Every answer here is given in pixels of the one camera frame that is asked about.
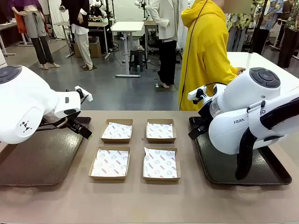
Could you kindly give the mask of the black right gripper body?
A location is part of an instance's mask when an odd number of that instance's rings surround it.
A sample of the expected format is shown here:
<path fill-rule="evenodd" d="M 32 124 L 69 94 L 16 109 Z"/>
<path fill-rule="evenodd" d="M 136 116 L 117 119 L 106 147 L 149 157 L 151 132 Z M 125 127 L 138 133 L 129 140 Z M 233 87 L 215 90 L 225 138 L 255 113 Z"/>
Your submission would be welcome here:
<path fill-rule="evenodd" d="M 199 115 L 200 115 L 200 126 L 201 125 L 206 125 L 210 126 L 210 109 L 209 107 L 202 107 L 200 110 L 199 110 Z"/>

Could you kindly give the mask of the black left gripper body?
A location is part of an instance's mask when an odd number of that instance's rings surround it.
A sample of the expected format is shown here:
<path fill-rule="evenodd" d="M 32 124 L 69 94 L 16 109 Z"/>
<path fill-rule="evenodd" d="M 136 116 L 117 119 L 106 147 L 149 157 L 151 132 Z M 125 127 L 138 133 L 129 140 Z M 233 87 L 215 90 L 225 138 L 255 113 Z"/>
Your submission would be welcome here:
<path fill-rule="evenodd" d="M 75 133 L 80 133 L 82 125 L 77 122 L 74 118 L 68 118 L 66 122 L 66 128 L 69 128 Z"/>

